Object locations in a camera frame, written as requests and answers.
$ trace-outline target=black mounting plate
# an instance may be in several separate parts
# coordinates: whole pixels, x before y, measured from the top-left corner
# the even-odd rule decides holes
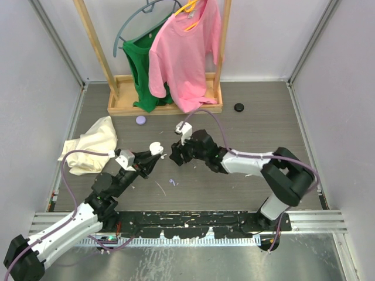
[[[159,238],[163,231],[164,237],[181,239],[205,237],[210,227],[214,237],[248,238],[248,232],[264,231],[257,223],[257,213],[248,211],[122,211],[119,212],[122,237]],[[282,216],[281,231],[291,231],[288,214]]]

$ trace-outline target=wooden post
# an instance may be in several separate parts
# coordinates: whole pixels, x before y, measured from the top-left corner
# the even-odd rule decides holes
[[[81,20],[87,32],[88,38],[90,39],[90,42],[93,45],[93,49],[95,51],[96,56],[98,57],[98,61],[101,65],[101,68],[103,69],[105,77],[107,78],[108,84],[110,85],[111,91],[113,91],[113,96],[118,101],[117,84],[114,80],[114,77],[112,75],[110,66],[108,65],[107,59],[105,58],[103,49],[101,48],[98,35],[96,34],[93,22],[91,21],[90,15],[88,14],[84,0],[73,0],[73,1],[77,8],[78,14],[81,17]]]
[[[227,39],[227,31],[228,31],[228,22],[229,22],[229,14],[230,14],[231,3],[232,3],[232,0],[225,0],[225,3],[224,3],[223,20],[221,21],[219,58],[217,59],[215,79],[213,81],[213,91],[215,93],[217,93],[217,91],[219,90],[219,85],[220,85],[221,67],[223,66],[225,41]]]

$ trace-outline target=cream cloth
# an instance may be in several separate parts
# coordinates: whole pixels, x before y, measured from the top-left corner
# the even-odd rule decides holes
[[[110,116],[100,118],[79,139],[67,140],[59,161],[63,160],[65,154],[71,150],[82,149],[99,153],[108,153],[115,150],[117,136]],[[89,155],[86,153],[73,153],[67,157],[70,173],[81,175],[87,173],[99,173],[109,161],[109,156]]]

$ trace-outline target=gray hanger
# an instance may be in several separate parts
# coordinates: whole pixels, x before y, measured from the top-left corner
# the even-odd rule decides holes
[[[118,33],[117,33],[117,35],[116,35],[115,43],[114,43],[114,45],[113,45],[113,56],[114,56],[114,57],[116,57],[116,55],[117,55],[118,40],[121,39],[122,41],[126,42],[126,40],[125,40],[124,38],[121,37],[121,34],[122,34],[122,31],[124,31],[124,29],[125,29],[125,27],[127,26],[127,24],[128,24],[128,23],[129,23],[129,22],[130,22],[130,21],[131,21],[131,20],[132,20],[137,14],[139,14],[140,12],[143,12],[143,13],[151,13],[152,10],[154,9],[155,4],[158,3],[158,2],[160,2],[160,1],[164,1],[164,0],[154,0],[154,1],[152,1],[152,2],[149,2],[149,0],[146,0],[147,4],[146,4],[145,6],[143,6],[143,7],[141,7],[140,9],[138,9],[135,13],[133,13],[133,14],[127,19],[127,21],[122,25],[122,27],[120,28],[120,30],[118,31]],[[178,4],[180,8],[182,7],[182,5],[181,5],[180,2],[178,2],[177,0],[173,0],[173,1],[175,1],[175,4],[173,5],[173,9],[172,9],[172,11],[175,10],[175,8],[176,8],[176,4]],[[146,35],[147,33],[149,33],[149,32],[150,32],[150,30],[147,31],[147,32],[145,32],[144,34],[138,36],[138,37],[137,37],[136,39],[134,39],[134,40],[137,40],[137,39],[139,39],[139,38],[145,36],[145,35]]]

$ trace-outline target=gray floor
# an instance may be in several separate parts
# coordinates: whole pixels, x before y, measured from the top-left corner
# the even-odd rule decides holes
[[[293,105],[285,83],[222,83],[223,112],[219,118],[228,134],[232,148],[243,152],[269,152],[279,146],[290,149],[302,161],[308,157],[302,141]],[[106,84],[88,87],[75,138],[85,133],[96,120],[107,116],[110,89]],[[237,102],[245,105],[241,113],[235,112]],[[134,152],[148,150],[151,142],[159,141],[170,154],[171,144],[178,140],[174,128],[185,115],[158,115],[147,117],[139,126],[135,116],[113,117],[118,137],[118,148]],[[218,145],[223,141],[212,117],[207,114],[193,116],[189,121],[193,129],[206,129]],[[111,160],[105,172],[115,175],[119,165]],[[67,179],[78,202],[91,192],[95,174],[74,176]],[[169,182],[173,179],[178,185]],[[178,167],[166,157],[159,161],[148,180],[137,179],[118,199],[117,210],[257,210],[270,195],[271,190],[259,177],[243,174],[215,174],[204,163],[193,160]],[[55,211],[71,211],[73,202],[64,187],[60,188]],[[308,194],[297,209],[320,210],[317,192]]]
[[[74,247],[56,263],[69,265],[97,250]],[[340,281],[345,280],[331,234],[282,235],[268,254],[256,246],[125,248],[77,266],[53,265],[43,281]]]

